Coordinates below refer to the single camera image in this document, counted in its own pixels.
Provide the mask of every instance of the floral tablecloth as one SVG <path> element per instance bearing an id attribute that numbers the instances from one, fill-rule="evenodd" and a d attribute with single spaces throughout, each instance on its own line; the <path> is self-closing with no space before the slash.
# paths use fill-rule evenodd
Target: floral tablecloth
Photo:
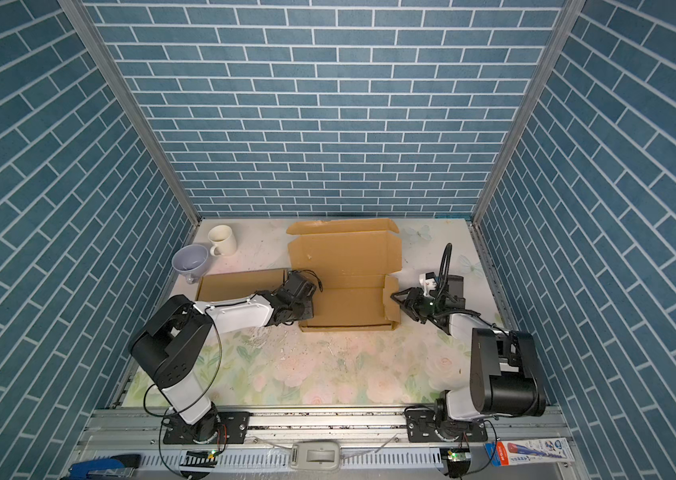
<path id="1" fill-rule="evenodd" d="M 398 222 L 403 257 L 417 258 L 424 251 L 430 257 L 415 262 L 425 261 L 422 270 L 406 266 L 400 272 L 401 288 L 414 285 L 427 267 L 439 267 L 446 242 L 436 238 L 444 229 L 453 242 L 450 273 L 465 277 L 467 308 L 500 323 L 466 223 L 438 228 L 434 224 L 438 221 L 451 220 Z M 460 234 L 448 231 L 453 228 Z M 400 326 L 388 332 L 304 333 L 293 325 L 243 329 L 220 339 L 223 361 L 210 397 L 225 406 L 430 402 L 441 390 L 468 384 L 470 341 L 453 339 L 434 325 L 421 325 L 405 315 Z M 194 368 L 201 385 L 207 385 L 217 364 L 218 344 L 210 335 Z M 139 369 L 123 406 L 140 406 L 150 385 L 151 379 Z M 167 402 L 152 389 L 147 404 Z"/>

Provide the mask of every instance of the white mug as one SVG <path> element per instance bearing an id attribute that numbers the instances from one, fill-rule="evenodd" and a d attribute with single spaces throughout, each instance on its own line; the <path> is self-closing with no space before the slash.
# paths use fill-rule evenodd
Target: white mug
<path id="1" fill-rule="evenodd" d="M 208 240 L 213 244 L 210 248 L 212 256 L 232 256 L 237 251 L 237 239 L 228 225 L 214 226 L 208 232 Z"/>

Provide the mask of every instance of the blue brick wall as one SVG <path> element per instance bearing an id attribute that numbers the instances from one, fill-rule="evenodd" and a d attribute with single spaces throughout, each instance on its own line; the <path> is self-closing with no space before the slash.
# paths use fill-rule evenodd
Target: blue brick wall
<path id="1" fill-rule="evenodd" d="M 203 216 L 463 216 L 563 0 L 209 3 L 86 2 Z"/>
<path id="2" fill-rule="evenodd" d="M 188 228 L 55 0 L 0 1 L 0 480 L 58 478 Z"/>
<path id="3" fill-rule="evenodd" d="M 676 0 L 588 0 L 484 219 L 592 476 L 676 479 Z"/>

